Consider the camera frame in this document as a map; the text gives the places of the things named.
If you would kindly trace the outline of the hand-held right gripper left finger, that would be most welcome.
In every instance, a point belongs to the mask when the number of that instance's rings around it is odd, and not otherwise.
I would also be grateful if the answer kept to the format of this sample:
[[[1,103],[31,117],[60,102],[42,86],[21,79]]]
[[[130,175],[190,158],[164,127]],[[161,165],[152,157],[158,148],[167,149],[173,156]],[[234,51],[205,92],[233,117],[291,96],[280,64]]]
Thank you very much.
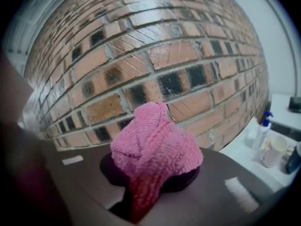
[[[0,53],[0,226],[128,226],[49,169],[42,150],[53,144],[17,123],[31,93]]]

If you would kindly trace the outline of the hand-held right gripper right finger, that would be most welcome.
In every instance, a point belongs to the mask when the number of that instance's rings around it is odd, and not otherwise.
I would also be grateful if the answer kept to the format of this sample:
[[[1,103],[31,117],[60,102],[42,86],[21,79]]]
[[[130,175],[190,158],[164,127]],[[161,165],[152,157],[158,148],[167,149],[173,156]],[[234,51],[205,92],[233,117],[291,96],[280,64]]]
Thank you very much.
[[[141,220],[141,226],[256,226],[277,204],[280,193],[230,157],[203,149],[199,174],[184,190],[162,194]],[[224,181],[238,178],[259,203],[246,213],[228,191]]]

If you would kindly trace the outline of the pink cloth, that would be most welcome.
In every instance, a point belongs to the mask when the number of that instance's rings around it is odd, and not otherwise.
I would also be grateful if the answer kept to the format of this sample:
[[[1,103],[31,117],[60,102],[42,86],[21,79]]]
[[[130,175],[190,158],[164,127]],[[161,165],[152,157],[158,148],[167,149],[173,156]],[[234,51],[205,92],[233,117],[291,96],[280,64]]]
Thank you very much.
[[[129,221],[137,223],[157,202],[168,179],[186,187],[203,162],[196,139],[168,119],[163,102],[148,102],[111,143],[114,164],[129,177]]]

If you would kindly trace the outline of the translucent white bottle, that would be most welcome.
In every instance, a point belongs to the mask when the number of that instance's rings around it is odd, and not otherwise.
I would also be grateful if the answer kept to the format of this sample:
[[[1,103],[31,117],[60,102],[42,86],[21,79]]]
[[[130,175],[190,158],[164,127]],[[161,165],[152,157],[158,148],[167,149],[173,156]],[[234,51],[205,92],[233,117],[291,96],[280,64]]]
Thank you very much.
[[[247,147],[249,148],[253,147],[258,128],[259,128],[259,124],[257,120],[255,118],[252,118],[246,127],[245,144]]]

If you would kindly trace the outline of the white pump bottle blue top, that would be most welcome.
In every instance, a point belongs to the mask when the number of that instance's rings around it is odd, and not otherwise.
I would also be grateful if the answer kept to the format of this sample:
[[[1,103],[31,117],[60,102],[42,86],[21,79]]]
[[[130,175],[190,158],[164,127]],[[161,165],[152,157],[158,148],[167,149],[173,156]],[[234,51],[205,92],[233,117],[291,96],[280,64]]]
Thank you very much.
[[[264,116],[265,119],[259,125],[255,140],[252,145],[252,149],[254,150],[257,150],[262,146],[271,127],[270,117],[273,117],[273,114],[270,111],[265,111]]]

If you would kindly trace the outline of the dark jar pale lid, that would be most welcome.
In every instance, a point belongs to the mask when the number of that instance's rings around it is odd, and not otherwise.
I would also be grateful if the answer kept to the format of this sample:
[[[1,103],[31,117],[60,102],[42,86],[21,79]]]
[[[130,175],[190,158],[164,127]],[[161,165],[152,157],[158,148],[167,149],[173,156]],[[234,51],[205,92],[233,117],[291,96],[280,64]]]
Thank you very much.
[[[301,141],[297,143],[285,166],[286,172],[292,174],[301,165]]]

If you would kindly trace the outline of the white shelf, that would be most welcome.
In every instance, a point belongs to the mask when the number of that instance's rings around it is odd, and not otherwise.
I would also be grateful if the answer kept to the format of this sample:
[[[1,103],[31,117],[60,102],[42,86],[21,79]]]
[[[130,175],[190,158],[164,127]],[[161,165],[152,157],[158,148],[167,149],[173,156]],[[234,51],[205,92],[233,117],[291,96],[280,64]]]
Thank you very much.
[[[289,101],[289,95],[272,94],[270,112],[274,117],[271,118],[271,122],[301,131],[301,114],[289,111]]]

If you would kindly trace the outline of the black box device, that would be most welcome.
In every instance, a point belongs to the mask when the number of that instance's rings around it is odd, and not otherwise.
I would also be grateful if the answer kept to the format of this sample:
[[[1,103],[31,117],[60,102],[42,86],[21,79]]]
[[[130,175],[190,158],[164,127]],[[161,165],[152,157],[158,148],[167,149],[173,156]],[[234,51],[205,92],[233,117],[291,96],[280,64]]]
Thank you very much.
[[[290,97],[288,108],[290,110],[301,110],[301,97]]]

